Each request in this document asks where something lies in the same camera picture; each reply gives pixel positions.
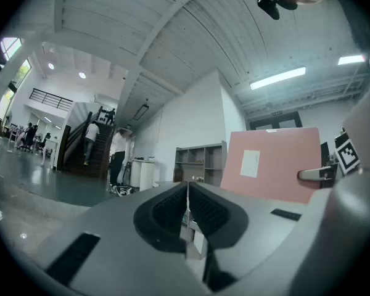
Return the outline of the black balcony railing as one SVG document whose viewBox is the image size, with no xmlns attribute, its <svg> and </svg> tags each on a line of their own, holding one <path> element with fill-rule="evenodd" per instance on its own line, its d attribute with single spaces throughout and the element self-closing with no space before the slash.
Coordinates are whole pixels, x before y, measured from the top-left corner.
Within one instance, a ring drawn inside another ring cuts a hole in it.
<svg viewBox="0 0 370 296">
<path fill-rule="evenodd" d="M 36 88 L 32 90 L 29 99 L 66 112 L 73 104 L 72 100 Z"/>
</svg>

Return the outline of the white board with black dots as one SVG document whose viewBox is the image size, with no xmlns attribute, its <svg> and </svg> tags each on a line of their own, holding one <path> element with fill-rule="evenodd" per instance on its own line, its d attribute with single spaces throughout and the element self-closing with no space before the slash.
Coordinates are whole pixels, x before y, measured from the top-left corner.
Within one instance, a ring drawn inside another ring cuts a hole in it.
<svg viewBox="0 0 370 296">
<path fill-rule="evenodd" d="M 106 121 L 107 121 L 107 117 L 108 117 L 108 113 L 111 111 L 112 109 L 102 109 L 99 113 L 99 116 L 98 116 L 98 122 L 99 123 L 102 123 L 102 124 L 106 124 Z"/>
</svg>

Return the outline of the dark double door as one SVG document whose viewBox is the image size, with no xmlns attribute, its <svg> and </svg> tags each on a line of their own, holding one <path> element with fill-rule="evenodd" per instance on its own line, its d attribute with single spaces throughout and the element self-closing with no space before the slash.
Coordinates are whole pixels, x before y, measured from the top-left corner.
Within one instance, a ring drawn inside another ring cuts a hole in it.
<svg viewBox="0 0 370 296">
<path fill-rule="evenodd" d="M 298 112 L 283 114 L 281 111 L 274 112 L 271 117 L 250 122 L 251 130 L 302 128 L 302 121 Z"/>
</svg>

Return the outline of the white ribbed bar table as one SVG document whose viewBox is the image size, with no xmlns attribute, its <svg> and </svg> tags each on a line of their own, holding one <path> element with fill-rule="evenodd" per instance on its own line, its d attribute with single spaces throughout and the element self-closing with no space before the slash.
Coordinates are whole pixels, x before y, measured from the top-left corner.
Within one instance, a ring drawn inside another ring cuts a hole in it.
<svg viewBox="0 0 370 296">
<path fill-rule="evenodd" d="M 146 160 L 132 160 L 130 173 L 130 186 L 139 191 L 153 188 L 155 162 Z"/>
</svg>

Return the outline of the wooden cubby shelf unit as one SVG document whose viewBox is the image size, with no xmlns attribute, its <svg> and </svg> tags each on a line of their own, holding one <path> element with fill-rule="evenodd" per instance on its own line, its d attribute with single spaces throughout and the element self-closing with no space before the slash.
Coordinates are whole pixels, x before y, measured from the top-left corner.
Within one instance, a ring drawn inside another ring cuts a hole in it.
<svg viewBox="0 0 370 296">
<path fill-rule="evenodd" d="M 177 147 L 175 168 L 183 170 L 183 181 L 194 181 L 193 176 L 204 178 L 203 183 L 219 187 L 227 157 L 227 144 L 210 144 L 195 147 Z"/>
</svg>

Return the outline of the pink card sheet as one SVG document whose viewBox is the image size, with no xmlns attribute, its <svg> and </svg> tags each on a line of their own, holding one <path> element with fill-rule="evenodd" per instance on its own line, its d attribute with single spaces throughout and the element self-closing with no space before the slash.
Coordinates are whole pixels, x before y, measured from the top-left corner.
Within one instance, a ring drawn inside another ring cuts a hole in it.
<svg viewBox="0 0 370 296">
<path fill-rule="evenodd" d="M 321 167 L 317 128 L 231 133 L 221 188 L 236 194 L 306 204 L 319 189 L 298 172 Z"/>
</svg>

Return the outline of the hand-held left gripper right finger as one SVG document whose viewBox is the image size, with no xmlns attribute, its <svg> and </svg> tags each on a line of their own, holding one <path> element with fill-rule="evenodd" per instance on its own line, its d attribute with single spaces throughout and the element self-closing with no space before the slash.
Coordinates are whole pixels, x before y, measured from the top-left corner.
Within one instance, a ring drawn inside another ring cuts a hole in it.
<svg viewBox="0 0 370 296">
<path fill-rule="evenodd" d="M 189 210 L 207 241 L 203 283 L 221 291 L 267 259 L 293 230 L 304 203 L 250 197 L 188 184 Z"/>
</svg>

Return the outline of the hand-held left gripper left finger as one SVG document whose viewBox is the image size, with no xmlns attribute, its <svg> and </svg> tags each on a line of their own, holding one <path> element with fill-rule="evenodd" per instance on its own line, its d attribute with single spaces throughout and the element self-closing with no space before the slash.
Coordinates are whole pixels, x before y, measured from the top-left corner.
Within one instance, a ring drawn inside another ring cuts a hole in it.
<svg viewBox="0 0 370 296">
<path fill-rule="evenodd" d="M 187 186 L 102 202 L 66 222 L 35 253 L 60 295 L 206 296 L 180 237 Z"/>
</svg>

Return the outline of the grey wooden desk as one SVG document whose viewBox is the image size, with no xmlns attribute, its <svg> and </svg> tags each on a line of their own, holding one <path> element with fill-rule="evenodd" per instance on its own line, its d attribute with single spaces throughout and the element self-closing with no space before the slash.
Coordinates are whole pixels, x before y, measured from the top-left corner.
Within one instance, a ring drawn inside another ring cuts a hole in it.
<svg viewBox="0 0 370 296">
<path fill-rule="evenodd" d="M 154 188 L 158 188 L 160 190 L 163 190 L 163 191 L 168 191 L 168 190 L 171 190 L 171 189 L 178 189 L 178 188 L 182 188 L 182 187 L 186 187 L 187 186 L 187 182 L 172 182 L 172 181 L 157 181 L 157 182 L 154 182 L 153 184 L 153 187 Z"/>
</svg>

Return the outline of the dark wooden staircase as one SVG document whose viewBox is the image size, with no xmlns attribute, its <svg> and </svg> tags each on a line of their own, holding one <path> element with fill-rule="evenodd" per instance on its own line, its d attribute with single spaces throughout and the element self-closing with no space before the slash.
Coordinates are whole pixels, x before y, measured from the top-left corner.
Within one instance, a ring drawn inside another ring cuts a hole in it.
<svg viewBox="0 0 370 296">
<path fill-rule="evenodd" d="M 96 113 L 89 111 L 86 118 L 75 127 L 64 126 L 62 139 L 57 149 L 57 171 L 67 171 L 102 180 L 107 179 L 109 150 L 114 129 L 112 126 L 98 122 L 98 116 L 102 109 L 104 108 L 99 107 Z M 84 137 L 87 127 L 92 121 L 97 121 L 100 133 L 92 147 L 89 165 L 84 165 Z"/>
</svg>

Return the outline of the square ceiling light panel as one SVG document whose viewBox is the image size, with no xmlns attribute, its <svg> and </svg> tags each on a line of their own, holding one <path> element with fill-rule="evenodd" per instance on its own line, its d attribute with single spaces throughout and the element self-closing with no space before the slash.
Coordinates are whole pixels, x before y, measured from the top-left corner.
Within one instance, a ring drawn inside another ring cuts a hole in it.
<svg viewBox="0 0 370 296">
<path fill-rule="evenodd" d="M 340 57 L 337 65 L 349 65 L 349 64 L 360 64 L 365 62 L 365 57 L 362 54 L 359 55 L 348 55 Z"/>
</svg>

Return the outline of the long ceiling tube light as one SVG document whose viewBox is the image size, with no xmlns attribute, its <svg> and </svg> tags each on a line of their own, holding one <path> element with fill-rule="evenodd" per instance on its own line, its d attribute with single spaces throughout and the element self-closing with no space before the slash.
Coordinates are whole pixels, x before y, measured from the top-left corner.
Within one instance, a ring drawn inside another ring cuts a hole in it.
<svg viewBox="0 0 370 296">
<path fill-rule="evenodd" d="M 270 84 L 275 84 L 278 82 L 282 82 L 291 78 L 296 78 L 298 76 L 302 76 L 306 73 L 306 67 L 300 67 L 293 70 L 289 70 L 286 72 L 282 72 L 277 75 L 273 75 L 262 80 L 258 80 L 255 82 L 250 83 L 250 88 L 252 90 L 265 87 Z"/>
</svg>

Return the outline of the black hanging frame lamp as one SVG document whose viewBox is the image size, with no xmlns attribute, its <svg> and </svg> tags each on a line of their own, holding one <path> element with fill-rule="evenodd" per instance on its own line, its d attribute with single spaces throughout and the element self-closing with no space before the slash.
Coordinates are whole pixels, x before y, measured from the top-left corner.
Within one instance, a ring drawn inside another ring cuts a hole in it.
<svg viewBox="0 0 370 296">
<path fill-rule="evenodd" d="M 144 103 L 140 106 L 140 108 L 137 110 L 137 112 L 133 116 L 133 120 L 139 121 L 141 117 L 149 110 L 148 103 Z"/>
</svg>

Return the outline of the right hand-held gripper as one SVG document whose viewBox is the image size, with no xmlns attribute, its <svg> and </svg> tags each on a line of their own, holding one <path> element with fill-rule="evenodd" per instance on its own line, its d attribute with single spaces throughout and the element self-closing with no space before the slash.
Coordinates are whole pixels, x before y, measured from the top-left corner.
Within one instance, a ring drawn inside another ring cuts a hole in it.
<svg viewBox="0 0 370 296">
<path fill-rule="evenodd" d="M 323 167 L 312 170 L 301 170 L 297 178 L 301 181 L 321 181 L 320 188 L 332 187 L 335 182 L 360 165 L 360 160 L 348 134 L 343 131 L 334 138 L 335 149 L 329 152 L 328 143 L 321 144 L 321 164 Z"/>
</svg>

